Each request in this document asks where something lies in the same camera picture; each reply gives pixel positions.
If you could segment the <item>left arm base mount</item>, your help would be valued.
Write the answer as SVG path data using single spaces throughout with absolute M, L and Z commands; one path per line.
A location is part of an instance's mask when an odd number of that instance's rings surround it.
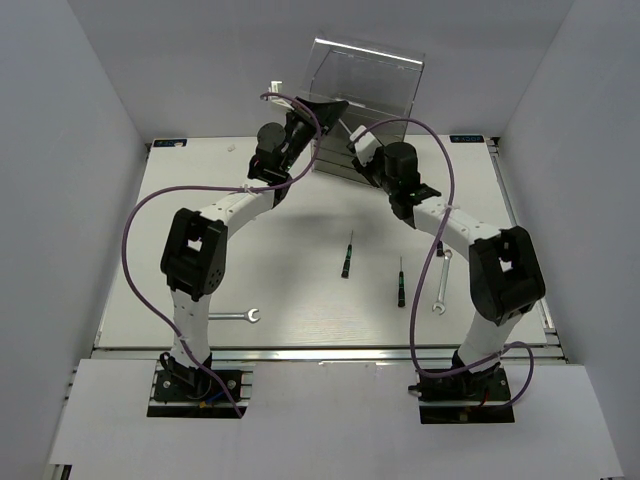
M 247 410 L 251 374 L 247 369 L 223 367 L 213 373 L 179 364 L 168 352 L 156 364 L 146 415 L 165 419 L 234 419 Z

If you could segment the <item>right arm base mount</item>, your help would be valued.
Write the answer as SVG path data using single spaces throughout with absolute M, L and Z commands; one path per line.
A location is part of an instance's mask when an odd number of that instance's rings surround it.
M 431 379 L 420 376 L 407 391 L 418 400 L 423 425 L 512 424 L 515 416 L 504 368 Z

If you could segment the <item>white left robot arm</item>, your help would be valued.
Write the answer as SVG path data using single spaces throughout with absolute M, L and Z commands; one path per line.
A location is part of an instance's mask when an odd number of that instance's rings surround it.
M 161 258 L 173 302 L 174 336 L 161 365 L 177 376 L 177 387 L 188 398 L 199 399 L 211 387 L 211 374 L 198 366 L 211 365 L 208 341 L 209 307 L 226 268 L 228 240 L 249 221 L 275 208 L 286 197 L 290 169 L 316 136 L 326 135 L 348 108 L 342 101 L 311 102 L 299 99 L 286 113 L 286 122 L 267 123 L 257 135 L 249 162 L 249 186 L 269 189 L 250 193 L 243 187 L 199 211 L 183 208 L 173 219 Z

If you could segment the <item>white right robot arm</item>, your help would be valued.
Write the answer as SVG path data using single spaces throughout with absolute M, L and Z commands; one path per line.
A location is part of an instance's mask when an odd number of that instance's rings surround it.
M 351 150 L 356 171 L 387 194 L 396 218 L 467 260 L 475 313 L 454 354 L 451 384 L 459 396 L 477 397 L 515 325 L 546 293 L 529 232 L 498 228 L 456 208 L 421 181 L 417 151 L 409 143 L 383 145 L 368 134 Z

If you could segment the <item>clear acrylic drawer cabinet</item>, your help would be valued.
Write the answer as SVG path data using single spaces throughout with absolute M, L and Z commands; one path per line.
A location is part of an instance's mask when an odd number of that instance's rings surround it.
M 346 101 L 325 137 L 314 170 L 364 184 L 352 165 L 349 136 L 360 127 L 411 115 L 425 54 L 340 36 L 319 35 L 311 47 L 300 95 L 312 102 Z

